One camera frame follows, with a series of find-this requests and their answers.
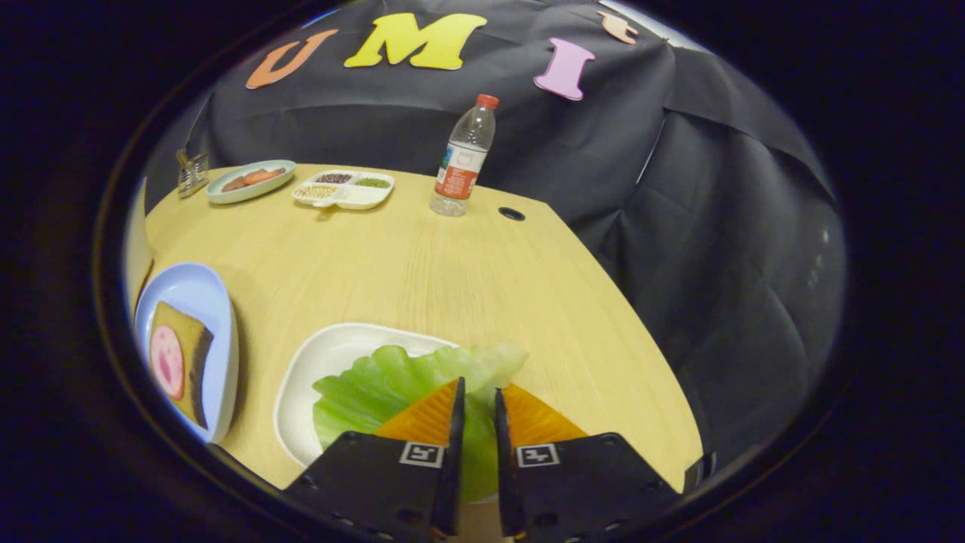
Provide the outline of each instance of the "red bottle cap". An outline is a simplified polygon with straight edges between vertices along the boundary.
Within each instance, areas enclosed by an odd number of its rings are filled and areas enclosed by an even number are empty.
[[[495,108],[499,105],[499,99],[490,95],[479,95],[476,97],[476,105]]]

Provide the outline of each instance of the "pink sausage slice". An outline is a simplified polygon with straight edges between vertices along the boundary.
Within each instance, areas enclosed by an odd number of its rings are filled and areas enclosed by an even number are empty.
[[[151,335],[151,369],[171,399],[184,396],[184,357],[178,336],[169,326],[157,327]]]

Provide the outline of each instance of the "yellow letter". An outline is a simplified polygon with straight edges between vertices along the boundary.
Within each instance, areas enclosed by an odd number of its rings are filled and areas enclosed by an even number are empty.
[[[328,38],[336,32],[338,32],[338,29],[326,30],[325,32],[320,32],[310,37],[305,41],[305,46],[302,47],[302,50],[298,51],[295,58],[291,59],[291,62],[275,71],[272,71],[275,63],[278,62],[285,53],[289,52],[289,49],[298,45],[298,42],[289,43],[288,45],[283,45],[271,51],[268,53],[268,56],[264,57],[264,61],[255,68],[255,71],[251,72],[251,76],[248,77],[248,82],[245,83],[245,87],[257,89],[265,85],[270,85],[282,77],[291,74],[293,71],[298,70],[298,67],[304,64],[305,61],[308,60],[308,57],[312,56],[312,53],[325,41],[325,38]]]
[[[420,30],[413,14],[384,15],[372,22],[375,30],[362,43],[359,52],[345,60],[345,67],[378,64],[382,60],[378,51],[383,44],[389,64],[398,64],[424,44],[422,52],[409,59],[412,66],[458,70],[462,67],[459,52],[469,35],[485,23],[486,19],[478,15],[451,14]]]

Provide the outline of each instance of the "lettuce leaf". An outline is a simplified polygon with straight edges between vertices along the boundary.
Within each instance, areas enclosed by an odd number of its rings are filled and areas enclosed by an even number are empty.
[[[465,501],[496,494],[496,430],[494,389],[507,386],[522,368],[526,353],[509,344],[443,347],[410,357],[399,346],[379,347],[339,376],[318,380],[321,394],[313,421],[322,448],[342,432],[371,433],[410,404],[459,377],[466,380],[462,435],[462,492]]]

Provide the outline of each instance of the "white plate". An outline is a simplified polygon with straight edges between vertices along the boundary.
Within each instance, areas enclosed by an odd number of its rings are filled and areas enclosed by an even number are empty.
[[[154,310],[165,301],[176,310],[201,321],[214,336],[205,359],[201,380],[201,402],[207,429],[196,424],[169,402],[171,410],[205,442],[217,443],[232,422],[238,381],[238,340],[234,310],[221,277],[202,264],[177,264],[157,275],[144,289],[134,313],[134,329],[144,358],[149,363]],[[157,388],[157,393],[167,397]]]
[[[321,394],[315,381],[339,375],[352,362],[368,357],[383,345],[399,345],[411,356],[427,355],[455,343],[399,329],[363,323],[342,323],[317,331],[291,359],[275,400],[275,434],[289,456],[308,468],[321,455],[321,444],[312,422],[312,406]]]
[[[281,174],[269,179],[268,181],[262,181],[261,183],[255,183],[251,186],[246,186],[245,188],[238,188],[236,190],[231,190],[229,192],[222,192],[221,188],[227,185],[229,182],[235,179],[248,175],[251,172],[258,171],[260,169],[266,169],[269,172],[272,170],[277,170],[278,168],[285,168],[285,171]],[[291,179],[291,176],[295,171],[295,163],[291,160],[263,160],[261,162],[254,162],[246,166],[241,166],[236,170],[232,170],[227,174],[214,180],[213,183],[207,184],[207,199],[212,204],[233,204],[235,202],[241,202],[244,200],[249,200],[267,192],[271,192],[275,188],[284,185]]]
[[[320,183],[318,181],[318,179],[320,179],[322,176],[328,174],[348,174],[351,175],[352,178],[341,184]],[[375,186],[355,185],[358,181],[363,179],[380,179],[388,182],[389,186],[386,188],[378,188]],[[328,198],[306,198],[296,194],[299,188],[310,185],[334,186],[338,190]],[[308,181],[293,189],[291,191],[291,196],[300,204],[313,206],[316,208],[327,208],[335,205],[346,210],[370,210],[371,208],[381,204],[395,187],[396,179],[390,175],[376,174],[360,170],[325,170],[323,172],[318,172],[309,178]]]

